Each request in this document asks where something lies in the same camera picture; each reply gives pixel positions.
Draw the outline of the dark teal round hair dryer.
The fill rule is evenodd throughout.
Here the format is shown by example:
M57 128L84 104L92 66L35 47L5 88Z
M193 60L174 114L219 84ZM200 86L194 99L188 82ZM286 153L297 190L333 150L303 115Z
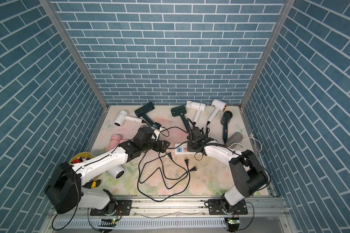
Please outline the dark teal round hair dryer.
M225 111L221 117L220 123L223 125L223 143L225 144L228 139L228 124L233 117L233 113L231 111Z

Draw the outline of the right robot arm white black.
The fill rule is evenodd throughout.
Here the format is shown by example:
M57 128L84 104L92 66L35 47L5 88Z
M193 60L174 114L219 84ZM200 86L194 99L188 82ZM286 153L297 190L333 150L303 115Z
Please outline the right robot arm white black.
M210 137L188 140L187 147L189 152L202 153L229 166L233 186L221 196L221 206L227 214L235 212L240 201L269 183L268 172L250 150L233 150Z

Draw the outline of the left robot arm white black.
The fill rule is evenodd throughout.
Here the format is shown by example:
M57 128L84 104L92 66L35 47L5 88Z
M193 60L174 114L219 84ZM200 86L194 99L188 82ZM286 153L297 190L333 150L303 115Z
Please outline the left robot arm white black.
M113 194L107 189L87 189L85 184L149 150L164 153L169 145L170 142L159 140L154 129L142 127L133 139L102 155L73 165L67 162L59 164L45 187L45 194L58 214L65 214L73 208L94 208L106 215L113 214L117 206Z

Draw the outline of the dark green boxy hair dryer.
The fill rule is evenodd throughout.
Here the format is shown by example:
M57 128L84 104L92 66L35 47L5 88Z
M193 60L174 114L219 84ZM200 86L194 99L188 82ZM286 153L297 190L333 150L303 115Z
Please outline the dark green boxy hair dryer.
M186 107L184 105L178 106L178 107L174 107L171 109L171 114L173 117L181 117L181 120L185 126L186 131L189 133L190 132L190 128L189 128L189 123L188 120L186 119L185 115L187 113Z

